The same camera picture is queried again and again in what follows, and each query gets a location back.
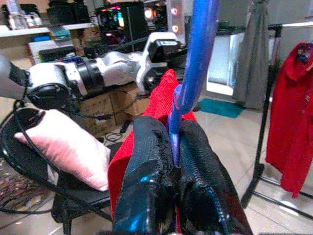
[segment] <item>hanger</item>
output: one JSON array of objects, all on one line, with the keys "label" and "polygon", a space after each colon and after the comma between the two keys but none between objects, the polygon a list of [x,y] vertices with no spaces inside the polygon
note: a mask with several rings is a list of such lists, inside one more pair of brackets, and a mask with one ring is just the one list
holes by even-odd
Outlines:
[{"label": "hanger", "polygon": [[307,63],[312,56],[313,52],[313,43],[306,43],[299,47],[298,49],[298,60],[303,63]]},{"label": "hanger", "polygon": [[[308,45],[311,46],[311,47],[313,47],[313,40],[312,40],[310,43],[308,43]],[[311,69],[313,69],[313,62],[312,62],[312,64],[306,69],[306,71],[310,71]]]}]

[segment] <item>white robotic arm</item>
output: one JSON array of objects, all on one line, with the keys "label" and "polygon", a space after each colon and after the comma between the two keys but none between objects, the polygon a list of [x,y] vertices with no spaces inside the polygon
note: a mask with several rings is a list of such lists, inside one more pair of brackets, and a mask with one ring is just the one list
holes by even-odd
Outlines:
[{"label": "white robotic arm", "polygon": [[167,68],[166,57],[177,51],[174,33],[152,33],[143,52],[112,51],[82,64],[40,63],[21,70],[0,56],[0,96],[27,99],[42,109],[62,108],[69,98],[100,94],[106,87],[135,81],[142,92],[150,92]]}]

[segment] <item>computer tower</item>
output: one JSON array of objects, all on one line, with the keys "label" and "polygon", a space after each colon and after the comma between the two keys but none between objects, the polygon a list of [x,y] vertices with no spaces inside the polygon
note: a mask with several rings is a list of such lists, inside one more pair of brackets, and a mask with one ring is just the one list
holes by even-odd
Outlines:
[{"label": "computer tower", "polygon": [[146,1],[145,19],[150,32],[169,31],[185,44],[185,15],[182,0]]},{"label": "computer tower", "polygon": [[[119,2],[96,9],[101,37],[105,45],[122,45],[148,37],[143,2]],[[142,51],[146,41],[123,49]]]},{"label": "computer tower", "polygon": [[72,9],[67,0],[49,0],[47,9],[50,24],[74,24]]},{"label": "computer tower", "polygon": [[76,23],[90,23],[88,8],[84,5],[83,0],[75,0],[73,3],[70,3],[70,7]]}]

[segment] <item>wall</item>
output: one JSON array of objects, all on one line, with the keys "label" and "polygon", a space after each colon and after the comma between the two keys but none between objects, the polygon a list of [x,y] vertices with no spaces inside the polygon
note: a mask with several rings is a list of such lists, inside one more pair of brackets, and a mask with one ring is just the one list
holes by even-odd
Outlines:
[{"label": "wall", "polygon": [[[308,15],[313,0],[270,0],[268,18],[270,24],[289,24],[305,22],[300,17]],[[282,32],[279,59],[283,63],[291,50],[299,42],[309,42],[312,28],[284,28]]]},{"label": "wall", "polygon": [[182,1],[183,1],[185,15],[191,16],[194,0],[182,0]]},{"label": "wall", "polygon": [[220,21],[230,21],[232,26],[246,24],[247,0],[220,0]]},{"label": "wall", "polygon": [[[7,0],[0,0],[0,5],[6,4]],[[19,4],[35,4],[38,7],[39,12],[47,12],[47,8],[49,8],[48,3],[49,0],[17,0]]]}]

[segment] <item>red cloth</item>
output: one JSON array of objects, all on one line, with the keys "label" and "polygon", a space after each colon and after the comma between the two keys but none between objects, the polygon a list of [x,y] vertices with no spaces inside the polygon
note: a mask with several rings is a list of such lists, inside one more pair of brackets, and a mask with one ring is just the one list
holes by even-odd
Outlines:
[{"label": "red cloth", "polygon": [[[176,80],[175,71],[168,70],[163,76],[160,85],[153,90],[150,104],[143,115],[154,117],[166,125],[167,117],[172,111],[174,89],[177,85],[178,82]],[[184,115],[183,119],[196,121],[192,112]],[[109,166],[108,178],[111,198],[111,212],[113,218],[117,200],[121,192],[124,174],[129,159],[133,153],[133,148],[134,134],[131,132],[114,156]]]},{"label": "red cloth", "polygon": [[281,186],[296,198],[313,159],[313,55],[306,65],[297,45],[283,64],[274,91],[266,161],[282,174]]}]

